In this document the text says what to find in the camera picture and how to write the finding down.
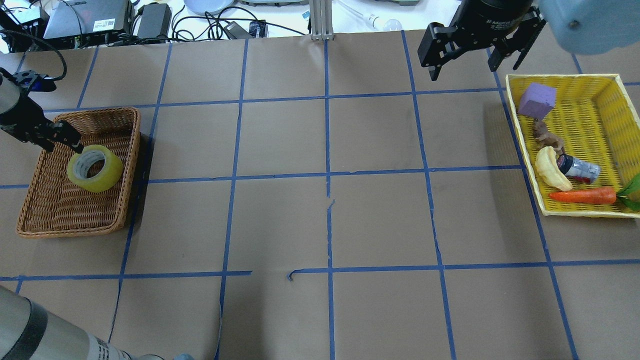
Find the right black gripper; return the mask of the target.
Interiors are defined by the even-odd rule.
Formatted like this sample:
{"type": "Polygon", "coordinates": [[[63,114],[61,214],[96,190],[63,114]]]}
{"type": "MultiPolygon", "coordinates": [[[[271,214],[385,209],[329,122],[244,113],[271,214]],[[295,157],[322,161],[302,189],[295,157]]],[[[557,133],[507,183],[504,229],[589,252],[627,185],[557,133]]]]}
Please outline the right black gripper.
{"type": "Polygon", "coordinates": [[[498,71],[518,51],[516,71],[546,26],[532,0],[462,0],[449,25],[431,22],[418,46],[421,67],[436,82],[442,66],[470,51],[493,48],[487,66],[498,71]]]}

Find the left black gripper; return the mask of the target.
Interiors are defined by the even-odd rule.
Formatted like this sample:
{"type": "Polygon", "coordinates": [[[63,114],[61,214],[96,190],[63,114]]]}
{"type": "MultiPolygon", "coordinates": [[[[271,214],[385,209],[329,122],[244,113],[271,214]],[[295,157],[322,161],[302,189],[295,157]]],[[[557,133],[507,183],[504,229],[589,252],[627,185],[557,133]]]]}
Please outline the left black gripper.
{"type": "Polygon", "coordinates": [[[29,142],[45,152],[55,150],[55,143],[69,147],[76,154],[84,150],[82,135],[68,121],[52,121],[32,100],[20,100],[0,116],[1,129],[20,142],[29,142]]]}

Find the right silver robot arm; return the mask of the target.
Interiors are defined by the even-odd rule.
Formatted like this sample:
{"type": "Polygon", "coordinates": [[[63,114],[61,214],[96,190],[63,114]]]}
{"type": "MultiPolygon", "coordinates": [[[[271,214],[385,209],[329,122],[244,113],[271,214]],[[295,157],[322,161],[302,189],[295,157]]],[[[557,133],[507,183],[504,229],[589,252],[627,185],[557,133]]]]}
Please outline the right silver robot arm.
{"type": "Polygon", "coordinates": [[[517,70],[546,26],[565,51],[600,55],[638,43],[639,13],[637,0],[463,0],[449,25],[428,25],[417,55],[432,81],[470,51],[491,49],[492,72],[518,53],[517,70]]]}

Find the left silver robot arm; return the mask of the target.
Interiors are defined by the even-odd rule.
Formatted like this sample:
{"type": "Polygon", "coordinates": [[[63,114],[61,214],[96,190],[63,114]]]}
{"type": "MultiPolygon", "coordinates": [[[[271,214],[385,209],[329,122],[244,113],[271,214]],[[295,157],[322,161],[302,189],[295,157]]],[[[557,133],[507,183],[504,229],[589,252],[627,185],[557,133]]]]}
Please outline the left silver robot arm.
{"type": "MultiPolygon", "coordinates": [[[[121,169],[122,163],[105,148],[86,149],[82,135],[68,121],[51,121],[29,98],[32,88],[51,92],[54,78],[26,71],[1,70],[1,129],[21,142],[46,152],[55,143],[69,147],[76,157],[96,157],[105,167],[121,169]]],[[[1,358],[3,360],[130,360],[132,355],[51,313],[44,307],[5,288],[1,289],[1,358]]]]}

